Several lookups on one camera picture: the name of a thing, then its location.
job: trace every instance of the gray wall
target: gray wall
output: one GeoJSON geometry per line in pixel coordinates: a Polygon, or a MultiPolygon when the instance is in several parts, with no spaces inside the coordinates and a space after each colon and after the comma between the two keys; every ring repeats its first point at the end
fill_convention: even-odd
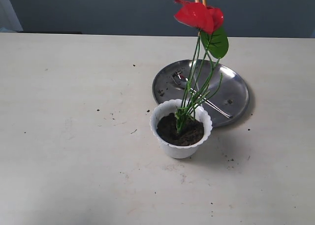
{"type": "MultiPolygon", "coordinates": [[[[11,0],[25,31],[196,35],[173,18],[173,0],[11,0]]],[[[310,37],[315,0],[208,0],[225,14],[229,36],[310,37]]]]}

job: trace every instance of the metal spoon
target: metal spoon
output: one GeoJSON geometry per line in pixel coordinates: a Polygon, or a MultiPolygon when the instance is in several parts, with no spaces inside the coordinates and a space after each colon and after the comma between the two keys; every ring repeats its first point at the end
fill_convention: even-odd
{"type": "MultiPolygon", "coordinates": [[[[186,77],[184,77],[180,72],[175,72],[172,75],[172,79],[173,81],[176,83],[176,85],[178,85],[181,89],[185,89],[186,84],[188,79],[186,77]]],[[[212,102],[210,102],[209,100],[205,101],[205,103],[209,106],[211,106],[213,109],[217,110],[219,113],[221,113],[222,115],[224,115],[227,118],[233,118],[233,116],[225,113],[224,111],[222,111],[221,109],[219,109],[216,105],[214,105],[212,102]]]]}

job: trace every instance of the soil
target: soil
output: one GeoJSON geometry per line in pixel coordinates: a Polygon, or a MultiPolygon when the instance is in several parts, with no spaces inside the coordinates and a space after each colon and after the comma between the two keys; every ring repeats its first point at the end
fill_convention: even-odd
{"type": "Polygon", "coordinates": [[[204,134],[203,123],[188,119],[186,126],[180,134],[176,131],[176,118],[174,113],[163,117],[157,125],[157,133],[166,142],[172,145],[188,146],[197,143],[204,134]]]}

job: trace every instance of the white flower pot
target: white flower pot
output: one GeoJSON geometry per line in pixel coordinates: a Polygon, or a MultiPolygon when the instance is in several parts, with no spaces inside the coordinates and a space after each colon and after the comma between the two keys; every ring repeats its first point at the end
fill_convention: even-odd
{"type": "Polygon", "coordinates": [[[212,121],[210,116],[208,115],[208,112],[203,109],[203,107],[199,106],[196,108],[196,115],[195,118],[203,123],[204,127],[204,135],[201,138],[200,141],[193,145],[189,146],[177,146],[172,145],[166,141],[164,141],[159,134],[157,133],[157,127],[159,121],[169,115],[170,113],[175,113],[177,110],[177,107],[180,107],[182,103],[181,99],[172,99],[169,101],[166,101],[164,103],[161,103],[158,107],[154,109],[154,112],[151,116],[150,120],[150,126],[153,134],[157,137],[157,139],[160,142],[161,148],[164,150],[164,152],[169,155],[172,158],[175,159],[184,159],[191,155],[193,155],[199,146],[208,139],[208,137],[211,134],[212,130],[212,121]]]}

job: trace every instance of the stainless steel plate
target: stainless steel plate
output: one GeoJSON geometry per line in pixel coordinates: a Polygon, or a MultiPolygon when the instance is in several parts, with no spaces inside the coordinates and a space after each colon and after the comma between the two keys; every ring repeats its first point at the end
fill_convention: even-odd
{"type": "MultiPolygon", "coordinates": [[[[183,76],[189,76],[192,60],[181,60],[163,68],[155,77],[152,85],[153,96],[158,104],[170,99],[182,99],[184,91],[179,88],[172,79],[172,74],[182,72],[183,76]]],[[[209,75],[210,61],[205,61],[197,87],[201,87],[209,75]]],[[[203,104],[204,109],[209,113],[213,127],[226,126],[237,121],[246,111],[250,94],[245,81],[233,70],[218,64],[210,81],[209,90],[214,92],[220,82],[220,73],[223,75],[221,87],[210,101],[224,112],[233,116],[226,118],[224,115],[207,104],[203,104]]]]}

